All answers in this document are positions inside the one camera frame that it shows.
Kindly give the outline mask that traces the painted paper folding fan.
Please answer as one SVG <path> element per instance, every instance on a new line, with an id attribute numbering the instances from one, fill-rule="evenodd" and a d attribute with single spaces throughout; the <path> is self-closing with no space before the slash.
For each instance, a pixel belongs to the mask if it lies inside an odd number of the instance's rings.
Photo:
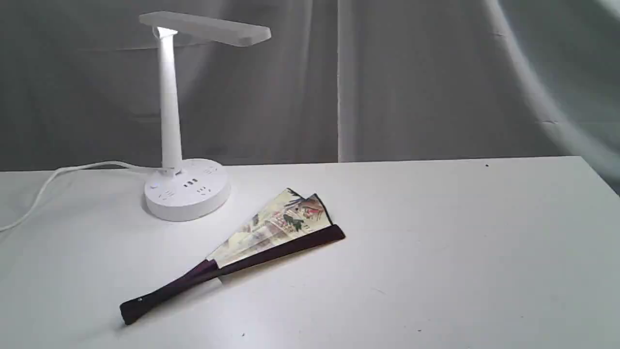
<path id="1" fill-rule="evenodd" d="M 279 258 L 340 241 L 345 234 L 318 194 L 287 188 L 188 272 L 148 294 L 120 304 L 124 325 L 197 285 Z"/>

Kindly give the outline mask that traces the white desk lamp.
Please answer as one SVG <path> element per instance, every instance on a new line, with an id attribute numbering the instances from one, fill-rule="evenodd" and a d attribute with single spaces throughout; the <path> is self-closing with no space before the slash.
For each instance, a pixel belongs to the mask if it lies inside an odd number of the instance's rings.
<path id="1" fill-rule="evenodd" d="M 147 208 L 159 219 L 186 222 L 204 217 L 228 200 L 231 184 L 223 165 L 210 159 L 184 159 L 173 40 L 178 33 L 234 47 L 270 40 L 268 27 L 192 14 L 141 14 L 158 41 L 161 111 L 161 168 L 144 186 Z"/>

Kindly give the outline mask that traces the grey backdrop curtain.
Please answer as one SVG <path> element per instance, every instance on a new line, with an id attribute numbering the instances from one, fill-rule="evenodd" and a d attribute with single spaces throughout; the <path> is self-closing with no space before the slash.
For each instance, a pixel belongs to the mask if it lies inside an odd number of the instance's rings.
<path id="1" fill-rule="evenodd" d="M 578 155 L 619 190 L 617 0 L 3 0 L 3 171 L 161 164 L 155 11 L 272 33 L 175 36 L 186 158 Z"/>

